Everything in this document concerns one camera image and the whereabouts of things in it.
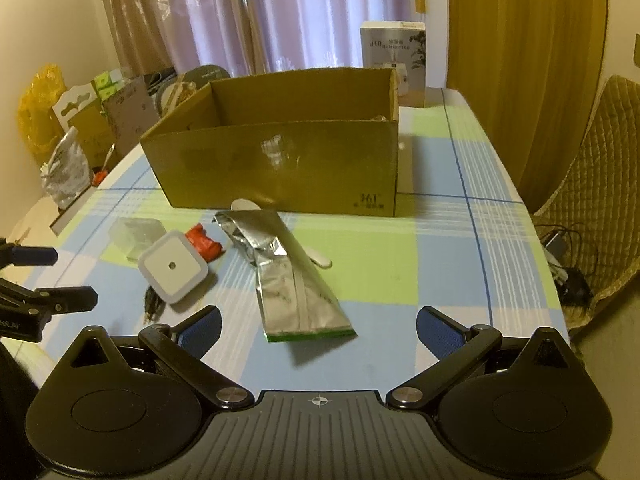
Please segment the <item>green tissue packs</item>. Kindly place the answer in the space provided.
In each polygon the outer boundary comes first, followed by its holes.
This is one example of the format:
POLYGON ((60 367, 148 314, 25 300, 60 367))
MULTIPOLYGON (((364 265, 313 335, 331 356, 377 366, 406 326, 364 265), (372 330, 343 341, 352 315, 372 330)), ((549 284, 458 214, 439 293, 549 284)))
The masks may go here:
POLYGON ((96 75, 93 78, 93 87, 100 101, 104 102, 126 87, 131 77, 132 73, 128 67, 114 68, 96 75))

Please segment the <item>white square night light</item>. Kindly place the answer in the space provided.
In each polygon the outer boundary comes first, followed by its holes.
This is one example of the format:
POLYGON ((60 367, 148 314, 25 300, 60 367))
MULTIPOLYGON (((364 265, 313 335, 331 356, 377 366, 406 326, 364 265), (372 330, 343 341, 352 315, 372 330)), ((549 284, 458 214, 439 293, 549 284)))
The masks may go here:
POLYGON ((139 256, 138 269, 166 304, 192 292, 208 274, 208 264, 186 236, 169 231, 139 256))

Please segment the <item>large brown cardboard box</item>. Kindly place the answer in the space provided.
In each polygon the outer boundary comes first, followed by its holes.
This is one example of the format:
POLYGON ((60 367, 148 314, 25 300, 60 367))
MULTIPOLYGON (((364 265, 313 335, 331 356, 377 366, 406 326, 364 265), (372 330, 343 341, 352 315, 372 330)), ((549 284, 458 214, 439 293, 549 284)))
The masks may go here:
POLYGON ((395 213, 399 110, 390 68, 214 80, 141 138, 175 208, 247 198, 304 214, 395 213))

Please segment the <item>crumpled silver plastic bag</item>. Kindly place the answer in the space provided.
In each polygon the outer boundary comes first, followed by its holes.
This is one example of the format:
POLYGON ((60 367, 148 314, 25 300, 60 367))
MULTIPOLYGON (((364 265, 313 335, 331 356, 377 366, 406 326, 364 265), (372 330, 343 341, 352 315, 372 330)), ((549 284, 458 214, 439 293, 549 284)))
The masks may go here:
POLYGON ((48 162, 40 167, 43 191, 58 209, 66 210, 91 185, 93 173, 71 126, 58 142, 48 162))

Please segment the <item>yellow plastic bag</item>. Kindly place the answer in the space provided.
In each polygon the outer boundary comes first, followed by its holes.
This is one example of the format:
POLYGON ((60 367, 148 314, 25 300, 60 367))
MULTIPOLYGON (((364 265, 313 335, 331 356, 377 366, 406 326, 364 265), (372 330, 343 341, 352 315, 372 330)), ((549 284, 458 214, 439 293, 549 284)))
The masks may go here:
POLYGON ((38 167, 49 161, 64 134, 52 107, 66 90, 62 70, 47 64, 35 74, 18 102, 17 128, 38 167))

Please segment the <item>wall power socket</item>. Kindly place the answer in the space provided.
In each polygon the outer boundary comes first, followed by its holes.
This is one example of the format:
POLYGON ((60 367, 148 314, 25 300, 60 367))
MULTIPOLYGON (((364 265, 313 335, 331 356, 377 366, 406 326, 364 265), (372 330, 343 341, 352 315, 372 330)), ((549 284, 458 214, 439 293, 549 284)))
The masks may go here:
POLYGON ((640 67, 640 34, 634 38, 634 65, 640 67))

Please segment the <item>clear plastic case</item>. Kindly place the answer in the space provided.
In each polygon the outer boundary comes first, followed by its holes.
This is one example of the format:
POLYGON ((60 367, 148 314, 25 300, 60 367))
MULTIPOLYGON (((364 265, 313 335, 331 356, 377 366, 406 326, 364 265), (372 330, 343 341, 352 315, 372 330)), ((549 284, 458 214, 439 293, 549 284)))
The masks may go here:
POLYGON ((111 242, 129 261, 137 261, 165 234, 163 223, 149 218, 118 218, 108 230, 111 242))

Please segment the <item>brown cardboard carton stack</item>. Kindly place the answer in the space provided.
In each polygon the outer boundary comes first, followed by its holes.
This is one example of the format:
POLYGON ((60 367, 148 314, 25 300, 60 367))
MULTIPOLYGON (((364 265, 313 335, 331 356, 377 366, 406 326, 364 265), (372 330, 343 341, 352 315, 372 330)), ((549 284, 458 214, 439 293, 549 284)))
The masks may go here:
POLYGON ((52 106, 64 131, 77 129, 77 142, 92 169, 101 167, 107 155, 107 167, 113 168, 160 120, 143 77, 129 79, 107 94, 102 100, 93 84, 81 84, 52 106))

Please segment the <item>silver foil pouch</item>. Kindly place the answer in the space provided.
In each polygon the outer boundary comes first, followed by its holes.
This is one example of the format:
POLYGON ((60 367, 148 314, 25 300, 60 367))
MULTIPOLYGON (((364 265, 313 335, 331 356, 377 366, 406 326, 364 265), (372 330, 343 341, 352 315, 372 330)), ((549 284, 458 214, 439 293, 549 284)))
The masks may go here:
POLYGON ((272 210, 222 210, 218 226, 255 269, 270 342, 352 337, 352 323, 303 247, 272 210))

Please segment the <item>purple sheer curtain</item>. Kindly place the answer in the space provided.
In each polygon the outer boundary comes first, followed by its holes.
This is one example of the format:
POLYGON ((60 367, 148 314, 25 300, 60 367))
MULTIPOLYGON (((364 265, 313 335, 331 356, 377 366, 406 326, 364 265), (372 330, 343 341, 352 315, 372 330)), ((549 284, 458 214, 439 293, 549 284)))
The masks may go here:
POLYGON ((410 0, 103 0, 119 62, 142 75, 218 65, 231 76, 358 67, 365 21, 408 21, 410 0))

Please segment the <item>dark oval noodle bowl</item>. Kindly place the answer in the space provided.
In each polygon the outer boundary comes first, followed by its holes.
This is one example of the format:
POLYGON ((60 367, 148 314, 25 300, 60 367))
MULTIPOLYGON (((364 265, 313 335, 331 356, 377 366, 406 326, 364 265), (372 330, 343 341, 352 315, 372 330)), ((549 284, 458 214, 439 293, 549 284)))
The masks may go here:
POLYGON ((211 81, 229 79, 231 75, 218 65, 202 65, 163 81, 154 94, 158 116, 164 117, 211 81))

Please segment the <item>white humidifier box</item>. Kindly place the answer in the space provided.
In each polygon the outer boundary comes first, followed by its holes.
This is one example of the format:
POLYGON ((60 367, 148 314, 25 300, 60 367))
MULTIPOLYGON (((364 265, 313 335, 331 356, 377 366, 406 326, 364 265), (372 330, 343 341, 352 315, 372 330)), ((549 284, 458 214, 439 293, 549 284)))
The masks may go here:
POLYGON ((400 106, 424 107, 426 27, 422 22, 366 21, 360 27, 362 62, 367 68, 392 68, 400 106))

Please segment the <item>red snack packet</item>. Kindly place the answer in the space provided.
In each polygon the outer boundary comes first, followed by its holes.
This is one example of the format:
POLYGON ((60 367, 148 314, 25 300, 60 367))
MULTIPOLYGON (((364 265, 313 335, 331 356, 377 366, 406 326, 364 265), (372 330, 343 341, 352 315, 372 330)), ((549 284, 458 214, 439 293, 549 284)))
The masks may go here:
POLYGON ((224 253, 222 245, 207 235, 201 223, 186 231, 186 238, 207 263, 218 259, 224 253))

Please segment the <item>checked tablecloth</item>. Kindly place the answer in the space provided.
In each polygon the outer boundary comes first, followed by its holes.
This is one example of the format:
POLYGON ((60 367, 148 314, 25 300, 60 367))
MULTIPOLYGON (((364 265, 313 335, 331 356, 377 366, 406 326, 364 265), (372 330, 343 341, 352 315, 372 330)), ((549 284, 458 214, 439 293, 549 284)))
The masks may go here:
MULTIPOLYGON (((352 322, 352 338, 270 342, 262 330, 255 273, 233 247, 181 304, 176 324, 202 307, 221 310, 222 333, 205 356, 218 372, 253 392, 387 391, 432 365, 416 336, 416 315, 433 306, 465 324, 506 336, 565 326, 529 213, 464 97, 432 90, 427 107, 400 112, 400 162, 392 218, 286 214, 300 244, 331 261, 322 276, 352 322)), ((168 230, 201 224, 224 232, 209 210, 172 208, 141 150, 132 151, 52 243, 58 262, 16 269, 29 288, 89 285, 96 307, 52 318, 38 344, 7 340, 10 355, 43 382, 79 331, 113 335, 142 329, 145 279, 112 244, 120 218, 154 218, 168 230)))

